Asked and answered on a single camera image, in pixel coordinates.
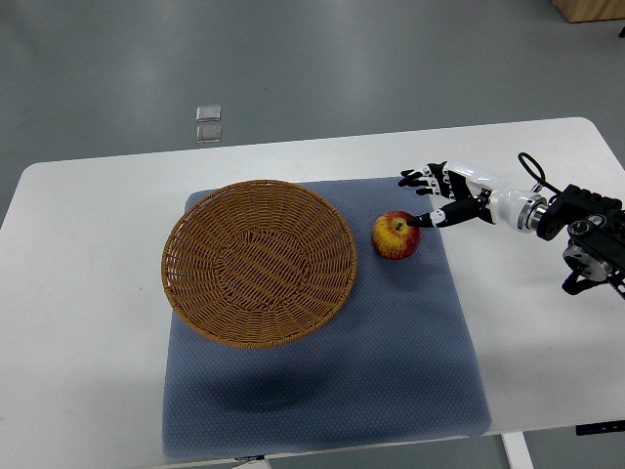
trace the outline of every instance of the black cable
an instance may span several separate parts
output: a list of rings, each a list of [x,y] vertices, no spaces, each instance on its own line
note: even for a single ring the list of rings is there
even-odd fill
[[[525,162],[526,159],[528,159],[534,165],[534,168],[538,170],[538,174],[534,173],[531,170],[529,165]],[[529,175],[532,178],[534,178],[538,184],[540,184],[541,186],[544,186],[545,188],[553,192],[555,196],[558,196],[561,193],[563,193],[560,189],[552,186],[551,184],[547,182],[545,171],[543,171],[543,168],[540,166],[540,164],[538,164],[538,161],[536,161],[533,156],[522,151],[521,153],[519,153],[519,162],[521,163],[521,166],[525,169],[525,171],[527,171],[527,173],[529,173]]]

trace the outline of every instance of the basket rim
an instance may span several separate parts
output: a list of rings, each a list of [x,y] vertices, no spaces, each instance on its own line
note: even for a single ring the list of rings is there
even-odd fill
[[[272,339],[272,340],[268,340],[264,342],[236,341],[236,340],[231,340],[231,339],[224,339],[223,337],[212,334],[200,328],[197,324],[195,324],[193,321],[191,321],[188,318],[187,313],[179,304],[178,300],[176,299],[174,295],[171,282],[169,281],[169,278],[167,275],[168,274],[167,259],[168,259],[168,255],[171,249],[171,244],[177,238],[177,234],[180,232],[183,225],[186,223],[189,223],[190,220],[192,220],[193,214],[196,213],[198,210],[201,210],[202,206],[204,206],[206,203],[210,203],[211,200],[217,199],[224,192],[230,192],[236,189],[245,189],[245,188],[249,188],[252,186],[267,186],[267,187],[281,186],[283,188],[288,188],[289,190],[296,190],[296,191],[302,192],[306,196],[315,199],[317,202],[323,205],[324,209],[327,209],[332,214],[332,216],[336,219],[336,221],[339,223],[339,225],[343,229],[343,232],[346,235],[347,242],[349,245],[349,251],[350,251],[349,252],[350,265],[348,267],[349,269],[348,280],[343,289],[341,298],[336,302],[334,307],[327,314],[325,314],[320,320],[316,321],[314,324],[310,325],[306,329],[300,330],[296,333],[286,335],[280,339]],[[338,314],[338,312],[343,308],[343,306],[349,299],[350,294],[352,293],[352,289],[354,288],[356,270],[357,270],[357,252],[356,252],[356,246],[355,246],[355,241],[354,241],[354,234],[352,233],[352,230],[350,226],[348,225],[348,223],[345,221],[345,218],[343,217],[343,215],[341,215],[341,213],[328,200],[326,200],[324,197],[322,197],[318,193],[308,188],[305,188],[303,186],[300,186],[298,184],[289,183],[286,181],[274,180],[274,179],[256,179],[256,180],[233,183],[233,184],[224,186],[220,189],[216,189],[208,193],[207,195],[203,196],[201,199],[195,202],[188,210],[186,210],[185,213],[179,218],[178,222],[174,225],[174,227],[172,228],[171,232],[169,233],[167,237],[167,240],[163,247],[163,253],[161,256],[161,281],[163,284],[163,289],[165,291],[165,295],[167,296],[167,299],[171,307],[174,309],[174,311],[179,316],[179,318],[188,327],[190,327],[192,330],[199,333],[203,337],[206,337],[210,340],[213,340],[223,345],[229,345],[233,347],[246,348],[246,349],[263,349],[263,348],[275,347],[279,345],[285,345],[291,342],[295,342],[299,339],[302,339],[306,337],[307,335],[310,335],[316,332],[317,330],[321,329],[322,327],[324,327]]]

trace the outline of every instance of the black bracket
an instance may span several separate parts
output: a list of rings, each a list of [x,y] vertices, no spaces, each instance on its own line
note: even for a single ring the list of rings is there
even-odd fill
[[[588,425],[577,425],[575,427],[575,435],[577,435],[578,437],[614,432],[625,432],[625,420],[616,420],[614,422],[604,423],[590,423]]]
[[[265,457],[261,454],[258,456],[236,457],[234,460],[239,461],[239,462],[250,462],[250,461],[262,461],[263,459],[265,459]]]

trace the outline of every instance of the white table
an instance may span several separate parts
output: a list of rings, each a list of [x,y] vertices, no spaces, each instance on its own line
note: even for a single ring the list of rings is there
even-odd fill
[[[0,230],[0,466],[168,462],[160,425],[171,308],[160,257],[192,192],[396,176],[450,159],[529,189],[520,151],[561,189],[625,200],[625,172],[581,118],[30,166]],[[441,233],[489,433],[625,418],[625,303],[607,285],[561,290],[565,233],[547,242],[480,221]]]

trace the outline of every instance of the robotic finger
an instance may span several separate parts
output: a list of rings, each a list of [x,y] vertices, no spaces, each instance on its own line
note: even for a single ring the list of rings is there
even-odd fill
[[[485,211],[487,199],[482,197],[468,197],[448,203],[431,213],[412,217],[406,223],[409,227],[444,228],[457,225],[477,218]]]

